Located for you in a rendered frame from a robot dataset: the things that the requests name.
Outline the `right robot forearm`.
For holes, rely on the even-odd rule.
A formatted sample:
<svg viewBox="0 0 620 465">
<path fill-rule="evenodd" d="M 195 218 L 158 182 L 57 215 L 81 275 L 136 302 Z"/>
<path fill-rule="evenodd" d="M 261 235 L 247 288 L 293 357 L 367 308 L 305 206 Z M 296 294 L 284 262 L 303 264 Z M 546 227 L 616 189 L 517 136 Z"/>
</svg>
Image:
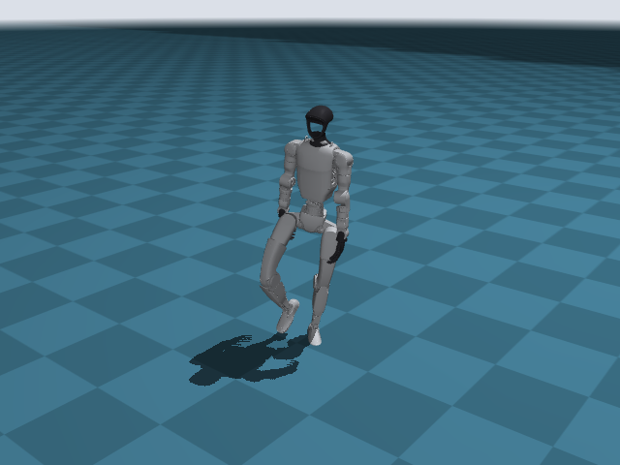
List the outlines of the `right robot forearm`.
<svg viewBox="0 0 620 465">
<path fill-rule="evenodd" d="M 282 176 L 282 175 L 281 175 Z M 280 177 L 281 178 L 281 177 Z M 279 179 L 280 182 L 280 179 Z M 290 208 L 290 201 L 291 201 L 291 193 L 293 191 L 293 188 L 286 188 L 284 186 L 281 186 L 279 183 L 279 192 L 280 192 L 280 196 L 279 196 L 279 207 L 277 209 L 277 212 L 279 214 L 279 209 L 284 209 L 286 213 L 289 212 Z"/>
</svg>

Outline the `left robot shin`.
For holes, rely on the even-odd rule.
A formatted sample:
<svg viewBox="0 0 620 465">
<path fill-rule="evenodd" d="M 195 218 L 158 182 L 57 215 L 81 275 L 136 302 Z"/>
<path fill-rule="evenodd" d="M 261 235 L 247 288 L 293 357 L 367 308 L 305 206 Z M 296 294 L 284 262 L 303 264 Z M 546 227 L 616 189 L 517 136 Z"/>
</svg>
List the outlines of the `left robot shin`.
<svg viewBox="0 0 620 465">
<path fill-rule="evenodd" d="M 319 327 L 321 316 L 324 313 L 325 308 L 326 308 L 328 290 L 329 290 L 329 287 L 328 288 L 320 287 L 319 290 L 314 289 L 313 298 L 312 298 L 313 316 L 312 316 L 311 329 L 313 328 L 313 325 L 316 325 L 316 329 L 318 329 Z"/>
</svg>

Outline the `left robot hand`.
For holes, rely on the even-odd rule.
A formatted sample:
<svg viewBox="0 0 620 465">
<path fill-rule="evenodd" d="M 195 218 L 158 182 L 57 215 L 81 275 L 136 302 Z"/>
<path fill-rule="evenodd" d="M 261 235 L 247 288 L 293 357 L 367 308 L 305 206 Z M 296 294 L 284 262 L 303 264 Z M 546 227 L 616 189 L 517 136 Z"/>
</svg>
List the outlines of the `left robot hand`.
<svg viewBox="0 0 620 465">
<path fill-rule="evenodd" d="M 341 253 L 344 250 L 344 246 L 345 246 L 345 242 L 347 242 L 347 237 L 344 239 L 345 234 L 343 232 L 339 232 L 337 234 L 336 237 L 336 241 L 338 241 L 337 246 L 336 246 L 336 251 L 333 254 L 333 256 L 331 256 L 329 259 L 330 261 L 327 261 L 328 264 L 333 264 L 335 263 L 339 257 L 341 256 Z"/>
</svg>

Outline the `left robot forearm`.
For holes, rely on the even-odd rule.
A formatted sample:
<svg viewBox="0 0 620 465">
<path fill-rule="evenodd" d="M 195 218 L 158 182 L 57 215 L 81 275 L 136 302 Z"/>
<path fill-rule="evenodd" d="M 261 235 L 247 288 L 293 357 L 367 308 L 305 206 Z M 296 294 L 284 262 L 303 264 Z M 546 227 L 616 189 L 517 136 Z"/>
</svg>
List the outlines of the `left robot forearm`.
<svg viewBox="0 0 620 465">
<path fill-rule="evenodd" d="M 336 227 L 337 232 L 336 236 L 339 232 L 343 232 L 345 234 L 344 239 L 349 235 L 349 212 L 350 212 L 350 194 L 347 192 L 345 198 L 346 204 L 340 204 L 336 206 L 337 217 L 336 217 Z"/>
</svg>

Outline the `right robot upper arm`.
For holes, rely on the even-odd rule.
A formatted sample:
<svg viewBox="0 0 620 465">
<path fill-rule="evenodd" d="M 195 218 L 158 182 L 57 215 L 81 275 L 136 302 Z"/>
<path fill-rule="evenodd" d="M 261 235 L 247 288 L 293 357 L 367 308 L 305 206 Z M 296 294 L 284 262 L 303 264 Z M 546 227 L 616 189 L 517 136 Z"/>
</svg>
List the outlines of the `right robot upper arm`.
<svg viewBox="0 0 620 465">
<path fill-rule="evenodd" d="M 280 178 L 280 185 L 286 188 L 293 188 L 295 186 L 295 169 L 296 169 L 296 148 L 301 142 L 301 139 L 294 139 L 285 145 L 285 172 Z"/>
</svg>

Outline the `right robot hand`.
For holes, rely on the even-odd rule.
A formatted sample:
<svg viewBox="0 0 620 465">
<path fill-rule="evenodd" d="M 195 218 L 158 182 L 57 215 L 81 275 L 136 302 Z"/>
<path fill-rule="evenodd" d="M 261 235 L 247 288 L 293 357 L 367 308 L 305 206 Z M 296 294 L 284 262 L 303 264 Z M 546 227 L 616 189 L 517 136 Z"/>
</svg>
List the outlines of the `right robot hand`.
<svg viewBox="0 0 620 465">
<path fill-rule="evenodd" d="M 279 218 L 280 218 L 283 214 L 285 214 L 285 213 L 286 213 L 286 212 L 285 212 L 285 210 L 284 210 L 284 209 L 279 209 L 279 214 L 278 214 Z M 296 232 L 296 231 L 295 231 L 295 232 Z M 295 234 L 293 233 L 293 235 L 295 235 Z M 295 238 L 295 237 L 294 237 L 294 236 L 292 236 L 292 237 L 290 238 L 290 240 L 293 240 L 293 238 Z"/>
</svg>

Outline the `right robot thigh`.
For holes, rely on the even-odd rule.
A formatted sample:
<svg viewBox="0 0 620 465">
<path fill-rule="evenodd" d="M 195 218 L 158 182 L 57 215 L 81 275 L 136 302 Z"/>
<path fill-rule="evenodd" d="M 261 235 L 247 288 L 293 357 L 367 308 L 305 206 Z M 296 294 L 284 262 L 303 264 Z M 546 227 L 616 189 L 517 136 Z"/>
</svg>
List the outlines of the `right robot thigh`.
<svg viewBox="0 0 620 465">
<path fill-rule="evenodd" d="M 264 287 L 274 289 L 280 282 L 276 268 L 287 249 L 287 244 L 298 226 L 300 212 L 283 214 L 267 240 L 261 268 L 261 282 Z"/>
</svg>

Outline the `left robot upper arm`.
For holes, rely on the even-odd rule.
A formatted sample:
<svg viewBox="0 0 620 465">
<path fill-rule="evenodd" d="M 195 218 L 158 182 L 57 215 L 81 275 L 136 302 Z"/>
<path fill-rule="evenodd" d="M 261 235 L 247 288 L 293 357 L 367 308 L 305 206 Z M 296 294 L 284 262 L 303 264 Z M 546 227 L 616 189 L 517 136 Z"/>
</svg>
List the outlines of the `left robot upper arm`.
<svg viewBox="0 0 620 465">
<path fill-rule="evenodd" d="M 337 204 L 346 204 L 345 198 L 347 192 L 349 192 L 349 187 L 351 184 L 351 174 L 354 159 L 351 153 L 341 149 L 335 149 L 333 153 L 334 164 L 338 167 L 338 191 L 334 191 L 333 200 Z"/>
</svg>

